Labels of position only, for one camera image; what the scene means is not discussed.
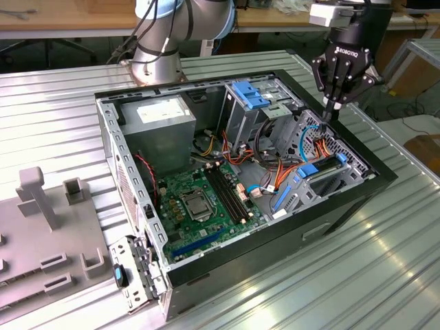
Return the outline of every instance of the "yellow wire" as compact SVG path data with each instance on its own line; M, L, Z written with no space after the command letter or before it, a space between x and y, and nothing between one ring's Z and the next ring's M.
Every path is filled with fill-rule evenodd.
M209 144L209 148L204 153L202 153L201 156L209 155L211 153L211 151L212 151L213 146L214 146L214 137L211 136L211 142Z

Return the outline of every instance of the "white label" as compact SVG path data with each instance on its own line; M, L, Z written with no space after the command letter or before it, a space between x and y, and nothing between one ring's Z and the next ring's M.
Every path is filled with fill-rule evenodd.
M281 218L282 216L286 215L287 212L284 208L282 208L281 210L279 210L277 213L273 214L273 218L277 219L277 218Z
M175 98L156 104L144 105L137 109L137 113L144 124L184 116L185 112Z

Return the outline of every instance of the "expansion slot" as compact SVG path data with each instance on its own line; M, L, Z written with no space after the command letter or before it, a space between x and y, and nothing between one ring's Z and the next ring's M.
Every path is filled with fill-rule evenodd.
M229 187L228 182L218 167L206 169L205 176L235 224L249 219L246 209L234 191Z
M205 237L203 239L200 239L200 240L195 241L195 242L193 242L191 244L188 244L188 245L186 245L184 247L181 247L181 248L173 251L172 255L173 256L179 256L181 254L185 254L187 252L191 252L193 250L196 250L196 249L200 248L201 246L203 246L205 244L209 244L209 243L215 242L220 237L221 233L224 232L224 231L225 231L224 229L219 230L215 234L212 234L212 235L207 236L207 237Z

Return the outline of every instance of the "slotted metal surface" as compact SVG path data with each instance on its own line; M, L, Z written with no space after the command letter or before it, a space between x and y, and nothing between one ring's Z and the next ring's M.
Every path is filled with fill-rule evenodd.
M308 66L286 52L189 58L182 65L189 79L285 69L321 98ZM38 164L45 187L76 176L89 182L107 244L129 234L93 97L126 87L134 84L115 65L3 75L0 198L14 194L20 168ZM341 230L167 325L155 303L126 315L108 280L4 329L438 329L438 182L356 108L344 109L340 119L399 175Z
M408 42L408 49L440 69L439 39L415 39Z

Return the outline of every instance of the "blue latch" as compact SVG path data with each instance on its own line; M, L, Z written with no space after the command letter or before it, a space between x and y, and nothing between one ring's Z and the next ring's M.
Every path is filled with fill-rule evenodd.
M258 92L258 89L253 87L248 81L234 82L232 87L240 98L246 102L249 109L258 109L270 105L270 101L264 99Z
M121 269L120 268L116 268L115 269L115 277L116 277L116 280L120 280L122 278L122 274L121 274Z
M305 164L298 169L298 174L304 179L315 173L319 172L313 164Z
M345 164L347 162L347 157L343 153L338 153L336 158L342 163Z
M284 189L282 195L280 196L280 198L278 198L278 201L276 202L275 206L272 208L272 211L276 211L278 210L278 208L280 207L281 203L285 200L287 194L289 193L289 191L292 189L291 186L287 186L286 189Z

